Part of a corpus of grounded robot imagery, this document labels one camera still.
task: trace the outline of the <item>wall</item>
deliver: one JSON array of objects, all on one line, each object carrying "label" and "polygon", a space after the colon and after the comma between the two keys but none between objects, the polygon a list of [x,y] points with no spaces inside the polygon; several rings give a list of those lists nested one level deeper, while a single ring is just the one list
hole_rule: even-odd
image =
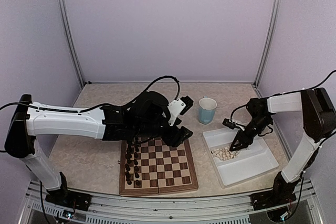
[{"label": "wall", "polygon": [[85,79],[253,82],[273,0],[66,0]]},{"label": "wall", "polygon": [[[281,0],[266,71],[263,95],[312,87],[336,69],[335,0]],[[336,105],[336,76],[323,85]],[[301,113],[277,115],[277,122],[294,152],[302,136]],[[310,168],[310,177],[326,223],[335,222],[336,144],[330,139]]]},{"label": "wall", "polygon": [[[35,101],[72,105],[80,89],[70,61],[57,0],[0,0],[0,104],[23,93]],[[14,108],[0,113],[0,149]],[[49,153],[54,137],[40,138]],[[0,154],[0,222],[14,223],[30,181],[25,165]]]}]

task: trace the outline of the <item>cup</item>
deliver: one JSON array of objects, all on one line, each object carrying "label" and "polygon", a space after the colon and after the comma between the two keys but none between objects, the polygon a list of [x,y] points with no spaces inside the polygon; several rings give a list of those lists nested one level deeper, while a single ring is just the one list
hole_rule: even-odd
[{"label": "cup", "polygon": [[209,97],[203,97],[199,101],[198,120],[200,123],[209,124],[215,116],[217,102]]}]

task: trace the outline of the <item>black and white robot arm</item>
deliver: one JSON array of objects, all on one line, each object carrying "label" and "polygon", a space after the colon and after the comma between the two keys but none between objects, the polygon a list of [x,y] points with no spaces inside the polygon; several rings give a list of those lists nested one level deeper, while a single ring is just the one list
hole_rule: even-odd
[{"label": "black and white robot arm", "polygon": [[23,161],[48,191],[46,200],[57,205],[87,210],[90,195],[67,189],[64,174],[57,171],[39,146],[36,137],[44,134],[78,135],[103,141],[132,141],[135,137],[161,137],[177,147],[192,136],[177,126],[178,118],[193,105],[188,97],[172,102],[161,94],[142,92],[129,106],[102,104],[93,108],[68,108],[33,102],[25,94],[13,115],[5,150]]},{"label": "black and white robot arm", "polygon": [[273,189],[252,194],[255,210],[295,201],[294,188],[302,173],[313,163],[322,142],[336,129],[335,108],[324,88],[306,89],[268,98],[253,98],[246,104],[252,120],[245,127],[225,119],[223,124],[231,129],[240,128],[230,150],[239,150],[252,144],[256,135],[273,124],[277,113],[302,111],[304,133],[288,165],[276,176]]}]

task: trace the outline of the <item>vertical metal post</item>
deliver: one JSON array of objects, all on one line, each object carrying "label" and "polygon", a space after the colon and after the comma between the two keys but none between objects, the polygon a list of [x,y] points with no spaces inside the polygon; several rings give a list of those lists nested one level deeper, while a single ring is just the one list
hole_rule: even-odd
[{"label": "vertical metal post", "polygon": [[66,35],[69,50],[70,50],[71,60],[75,68],[75,72],[76,72],[79,85],[81,86],[81,88],[83,88],[85,85],[85,81],[84,81],[82,70],[81,70],[79,60],[76,54],[74,41],[71,35],[65,0],[58,0],[58,4],[59,4],[60,11],[61,11],[63,27],[64,27],[65,35]]},{"label": "vertical metal post", "polygon": [[274,31],[275,31],[275,26],[276,26],[276,21],[277,21],[277,17],[278,17],[278,13],[279,13],[279,6],[280,6],[280,0],[274,0],[273,7],[272,7],[272,13],[271,13],[271,20],[270,20],[268,31],[267,31],[267,37],[266,37],[261,61],[260,61],[260,64],[259,64],[257,76],[256,76],[256,79],[254,81],[254,85],[256,87],[259,86],[262,75],[263,75],[264,70],[265,70],[266,61],[267,61],[269,50],[270,50],[270,47],[271,47],[271,43],[272,43]]}]

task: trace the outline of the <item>wooden chessboard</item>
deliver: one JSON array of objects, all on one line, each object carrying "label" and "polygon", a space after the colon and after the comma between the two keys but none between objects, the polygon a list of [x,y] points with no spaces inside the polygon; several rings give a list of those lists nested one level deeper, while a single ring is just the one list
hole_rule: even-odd
[{"label": "wooden chessboard", "polygon": [[[127,164],[126,153],[128,145],[122,141],[120,155],[119,194],[122,196],[144,196],[171,194],[198,189],[195,166],[189,140],[179,147],[168,147],[156,138],[141,144],[134,158],[131,151],[131,163]],[[139,178],[135,177],[135,168]],[[129,166],[129,185],[125,176],[126,166]]]}]

